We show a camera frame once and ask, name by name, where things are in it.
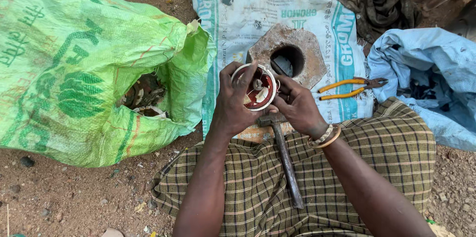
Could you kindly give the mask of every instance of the woven plastic bag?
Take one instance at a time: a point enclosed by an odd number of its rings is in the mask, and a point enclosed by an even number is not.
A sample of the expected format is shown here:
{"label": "woven plastic bag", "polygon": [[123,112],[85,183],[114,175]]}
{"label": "woven plastic bag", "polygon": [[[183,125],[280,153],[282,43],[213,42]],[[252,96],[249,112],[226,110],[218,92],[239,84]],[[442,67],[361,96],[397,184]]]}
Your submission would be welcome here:
{"label": "woven plastic bag", "polygon": [[[194,130],[216,55],[198,23],[123,0],[0,0],[0,147],[100,167]],[[115,103],[157,70],[169,118]]]}

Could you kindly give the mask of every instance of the bracelet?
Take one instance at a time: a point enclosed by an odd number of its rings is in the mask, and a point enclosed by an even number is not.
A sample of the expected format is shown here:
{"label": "bracelet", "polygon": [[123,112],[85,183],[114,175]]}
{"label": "bracelet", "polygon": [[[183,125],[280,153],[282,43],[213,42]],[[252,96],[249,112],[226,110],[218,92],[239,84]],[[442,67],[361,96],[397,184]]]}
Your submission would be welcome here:
{"label": "bracelet", "polygon": [[335,134],[329,141],[327,141],[327,142],[325,142],[325,143],[322,143],[322,144],[320,144],[320,145],[317,145],[317,146],[316,146],[316,145],[312,145],[312,143],[311,143],[310,146],[311,146],[312,148],[314,148],[314,149],[324,148],[324,147],[330,145],[332,142],[334,142],[334,141],[339,137],[340,132],[342,131],[342,129],[340,128],[340,126],[339,126],[338,124],[331,124],[331,125],[332,125],[332,129],[334,129],[334,126],[337,127],[337,132],[336,132],[336,134]]}
{"label": "bracelet", "polygon": [[332,133],[332,130],[334,130],[334,125],[329,124],[329,127],[327,128],[324,135],[322,135],[322,137],[320,137],[319,139],[314,140],[314,141],[312,140],[312,137],[309,137],[309,139],[307,140],[307,144],[317,145],[317,144],[320,144],[320,143],[324,142],[326,140],[326,138],[328,138],[330,136],[330,133]]}

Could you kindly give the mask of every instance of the rusty metal block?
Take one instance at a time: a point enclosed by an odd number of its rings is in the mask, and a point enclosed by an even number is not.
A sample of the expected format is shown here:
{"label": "rusty metal block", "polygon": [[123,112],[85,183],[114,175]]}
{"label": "rusty metal block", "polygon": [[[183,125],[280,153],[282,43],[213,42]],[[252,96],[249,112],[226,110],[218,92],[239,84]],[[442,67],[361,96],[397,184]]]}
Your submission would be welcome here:
{"label": "rusty metal block", "polygon": [[246,61],[258,60],[259,64],[276,73],[271,60],[278,56],[289,59],[293,65],[291,77],[305,88],[313,88],[326,73],[317,38],[304,29],[275,24],[248,50]]}

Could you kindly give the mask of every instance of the dirt ground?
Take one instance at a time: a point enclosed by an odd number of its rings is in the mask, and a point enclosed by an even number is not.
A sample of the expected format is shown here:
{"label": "dirt ground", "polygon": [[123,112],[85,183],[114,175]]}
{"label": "dirt ground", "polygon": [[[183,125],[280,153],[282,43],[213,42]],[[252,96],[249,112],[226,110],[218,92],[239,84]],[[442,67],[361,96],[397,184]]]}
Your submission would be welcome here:
{"label": "dirt ground", "polygon": [[[184,23],[196,17],[191,0],[126,1],[154,5]],[[467,1],[450,0],[425,13],[419,27],[443,27]],[[174,223],[170,216],[159,208],[150,210],[145,206],[141,211],[134,208],[147,202],[149,194],[142,192],[143,187],[174,151],[201,141],[201,125],[196,129],[157,152],[102,168],[71,167],[33,153],[1,150],[0,236],[7,233],[7,204],[10,232],[27,237],[96,237],[108,227],[118,229],[126,237],[148,237],[150,234],[143,231],[146,226],[158,236],[170,236]],[[475,154],[445,147],[438,147],[437,153],[426,215],[447,226],[457,237],[476,236]],[[36,162],[31,168],[21,165],[20,158],[26,155]],[[15,189],[10,188],[13,185],[18,185],[20,191],[13,192]]]}

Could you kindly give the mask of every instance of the checkered lungi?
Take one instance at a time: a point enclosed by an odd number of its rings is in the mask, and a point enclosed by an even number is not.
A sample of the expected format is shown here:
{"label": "checkered lungi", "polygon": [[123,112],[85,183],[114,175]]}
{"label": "checkered lungi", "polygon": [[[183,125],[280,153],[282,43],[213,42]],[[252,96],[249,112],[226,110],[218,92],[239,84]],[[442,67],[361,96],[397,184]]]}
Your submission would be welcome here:
{"label": "checkered lungi", "polygon": [[[435,140],[414,111],[396,98],[372,118],[341,123],[341,137],[389,180],[421,213],[433,180]],[[232,139],[225,159],[225,214],[220,236],[367,236],[320,149],[308,136],[285,137],[304,209],[294,209],[275,140],[262,144]],[[182,150],[154,176],[159,206],[176,217],[203,142]]]}

